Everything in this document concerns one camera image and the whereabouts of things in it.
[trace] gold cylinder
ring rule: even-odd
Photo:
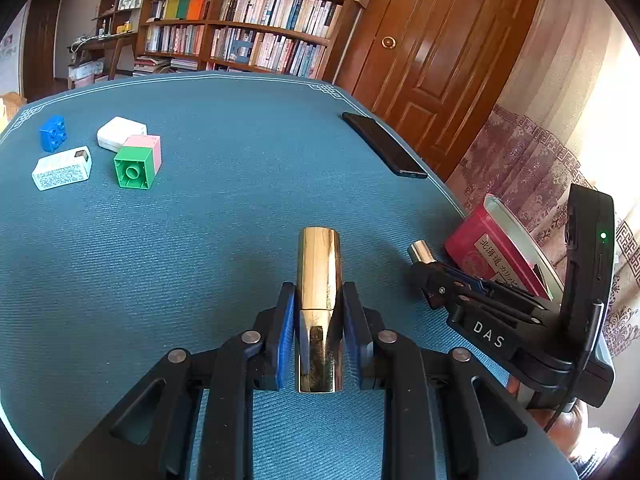
[[[300,233],[296,386],[301,393],[332,393],[342,388],[340,235],[327,227],[307,227]]]
[[[422,262],[424,264],[431,264],[436,259],[431,254],[431,250],[424,240],[418,240],[412,243],[406,250],[409,253],[409,257],[413,263]]]

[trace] green lego brick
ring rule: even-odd
[[[138,146],[123,146],[114,157],[120,187],[149,189],[154,182],[154,150]]]

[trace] curtain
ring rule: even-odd
[[[610,194],[616,263],[604,330],[640,337],[640,56],[604,0],[540,0],[494,109],[447,185],[471,211],[492,193],[563,277],[572,182]]]

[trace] black phone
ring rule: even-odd
[[[356,130],[396,175],[412,178],[427,178],[429,176],[407,150],[374,119],[348,112],[344,112],[342,118],[351,128]]]

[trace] blue lego brick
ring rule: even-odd
[[[45,152],[53,153],[66,139],[65,120],[54,115],[40,128],[40,143]]]

